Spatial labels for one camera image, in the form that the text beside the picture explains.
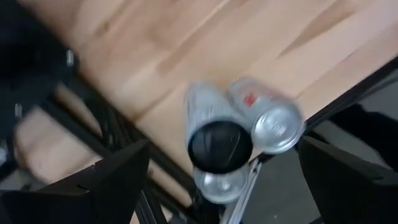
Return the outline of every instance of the silver metal bar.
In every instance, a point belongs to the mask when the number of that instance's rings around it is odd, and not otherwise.
[[[220,224],[239,224],[246,205],[248,204],[251,192],[253,190],[254,184],[256,183],[257,176],[260,172],[262,163],[256,159],[252,163],[252,167],[249,174],[249,180],[246,188],[242,192],[240,198],[238,198],[235,202],[226,206],[226,210],[224,215],[220,221]]]

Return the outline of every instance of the red logo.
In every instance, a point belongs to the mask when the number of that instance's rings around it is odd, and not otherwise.
[[[257,97],[254,95],[254,93],[249,93],[248,95],[246,95],[243,99],[244,103],[246,105],[248,105],[249,107],[251,107],[257,100]]]

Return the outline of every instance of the wooden tabletop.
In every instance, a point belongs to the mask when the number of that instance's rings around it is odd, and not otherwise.
[[[396,0],[21,2],[77,53],[82,75],[190,174],[183,97],[191,82],[226,88],[256,77],[295,98],[309,118],[398,55]],[[18,141],[46,182],[99,159],[39,109],[20,125]],[[190,204],[151,167],[158,183]]]

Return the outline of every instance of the can lid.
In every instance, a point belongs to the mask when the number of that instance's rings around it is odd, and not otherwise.
[[[193,165],[213,174],[225,174],[242,167],[250,159],[252,151],[250,134],[231,121],[204,125],[188,143]]]
[[[279,105],[257,118],[251,137],[254,147],[267,154],[279,154],[292,148],[304,129],[303,118],[295,106]]]

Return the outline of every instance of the gray floor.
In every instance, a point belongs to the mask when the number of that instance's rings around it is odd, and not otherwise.
[[[388,79],[396,77],[398,77],[397,72]],[[377,91],[361,101],[361,104],[368,111],[378,111],[398,119],[396,96],[398,96],[398,83]],[[371,148],[331,122],[322,123],[315,132],[340,149],[387,167]],[[294,151],[289,151],[278,155],[262,167],[246,207],[243,222],[244,224],[308,224],[319,216],[302,174],[298,155]]]

